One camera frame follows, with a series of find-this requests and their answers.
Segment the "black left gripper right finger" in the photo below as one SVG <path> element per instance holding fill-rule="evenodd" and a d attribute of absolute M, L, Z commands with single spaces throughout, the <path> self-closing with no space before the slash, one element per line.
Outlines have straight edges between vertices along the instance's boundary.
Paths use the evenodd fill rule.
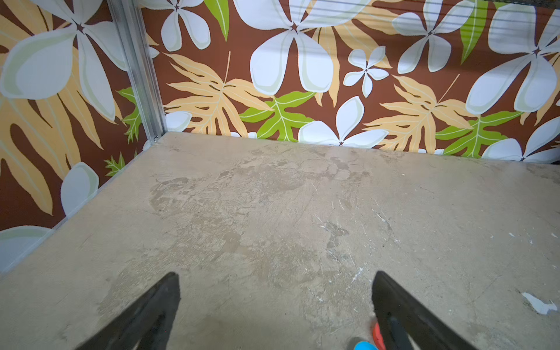
<path fill-rule="evenodd" d="M 386 349 L 474 349 L 389 274 L 377 271 L 373 310 Z"/>

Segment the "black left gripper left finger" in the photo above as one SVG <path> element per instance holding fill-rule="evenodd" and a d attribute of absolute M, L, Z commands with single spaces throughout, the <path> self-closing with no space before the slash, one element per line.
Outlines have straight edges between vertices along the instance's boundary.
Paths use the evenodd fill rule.
<path fill-rule="evenodd" d="M 179 275 L 170 272 L 77 348 L 165 349 L 179 302 Z"/>

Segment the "blue stamp cap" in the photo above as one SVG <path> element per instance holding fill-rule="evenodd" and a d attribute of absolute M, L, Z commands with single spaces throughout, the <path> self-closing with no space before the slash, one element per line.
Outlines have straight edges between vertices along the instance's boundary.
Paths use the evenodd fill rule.
<path fill-rule="evenodd" d="M 351 348 L 352 350 L 378 350 L 375 344 L 372 344 L 368 341 L 358 341 L 354 346 Z"/>

